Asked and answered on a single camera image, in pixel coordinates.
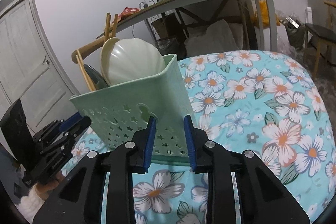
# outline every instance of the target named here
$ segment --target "basket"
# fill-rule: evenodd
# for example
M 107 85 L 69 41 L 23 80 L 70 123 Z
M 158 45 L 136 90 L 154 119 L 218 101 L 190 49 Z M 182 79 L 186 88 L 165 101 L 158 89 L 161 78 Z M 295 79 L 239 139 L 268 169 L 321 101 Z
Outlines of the basket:
M 150 116 L 157 121 L 152 162 L 188 165 L 184 116 L 195 122 L 177 55 L 163 57 L 166 68 L 153 76 L 110 86 L 70 101 L 81 115 L 89 116 L 91 127 L 111 149 L 130 141 L 147 127 Z

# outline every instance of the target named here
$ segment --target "door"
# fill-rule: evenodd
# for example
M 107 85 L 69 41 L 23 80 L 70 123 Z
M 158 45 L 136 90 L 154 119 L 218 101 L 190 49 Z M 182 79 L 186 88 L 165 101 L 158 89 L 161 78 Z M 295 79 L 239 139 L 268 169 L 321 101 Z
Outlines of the door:
M 36 133 L 76 109 L 69 101 L 73 92 L 42 43 L 31 6 L 32 0 L 18 0 L 0 11 L 0 88 L 9 103 L 21 98 L 27 124 Z

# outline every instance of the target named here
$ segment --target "scalloped bowl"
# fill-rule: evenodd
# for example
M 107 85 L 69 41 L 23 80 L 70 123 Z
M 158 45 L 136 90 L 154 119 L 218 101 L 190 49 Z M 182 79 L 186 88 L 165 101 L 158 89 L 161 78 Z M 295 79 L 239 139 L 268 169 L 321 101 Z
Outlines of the scalloped bowl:
M 100 54 L 101 73 L 109 85 L 152 76 L 163 71 L 165 67 L 159 51 L 139 38 L 110 38 Z

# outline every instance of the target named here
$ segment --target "metal screw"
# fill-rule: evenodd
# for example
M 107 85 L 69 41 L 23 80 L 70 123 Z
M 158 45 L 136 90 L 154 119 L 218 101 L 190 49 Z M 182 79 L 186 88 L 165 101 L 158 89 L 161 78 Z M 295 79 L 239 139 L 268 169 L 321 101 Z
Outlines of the metal screw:
M 215 147 L 215 145 L 216 144 L 213 141 L 207 141 L 207 142 L 205 142 L 205 146 L 209 147 L 209 148 L 213 148 L 213 147 Z
M 94 151 L 94 150 L 91 150 L 90 152 L 88 152 L 87 157 L 92 159 L 92 158 L 94 158 L 96 155 L 97 155 L 97 152 Z
M 245 155 L 245 157 L 247 157 L 247 158 L 253 158 L 254 153 L 253 153 L 251 150 L 246 150 L 246 151 L 244 152 L 244 155 Z
M 127 142 L 127 143 L 125 143 L 125 147 L 126 148 L 133 148 L 134 146 L 135 146 L 134 142 Z

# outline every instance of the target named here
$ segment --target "human hand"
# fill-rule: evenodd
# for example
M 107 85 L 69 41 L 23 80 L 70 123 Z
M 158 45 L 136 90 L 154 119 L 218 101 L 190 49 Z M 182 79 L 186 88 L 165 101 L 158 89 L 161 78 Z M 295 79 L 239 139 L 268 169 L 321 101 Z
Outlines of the human hand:
M 34 185 L 37 195 L 41 199 L 46 200 L 49 197 L 48 191 L 49 190 L 54 190 L 63 179 L 64 179 L 64 176 L 62 175 L 62 172 L 59 171 L 56 174 L 56 180 L 50 181 L 49 183 L 47 183 L 45 185 L 37 182 Z

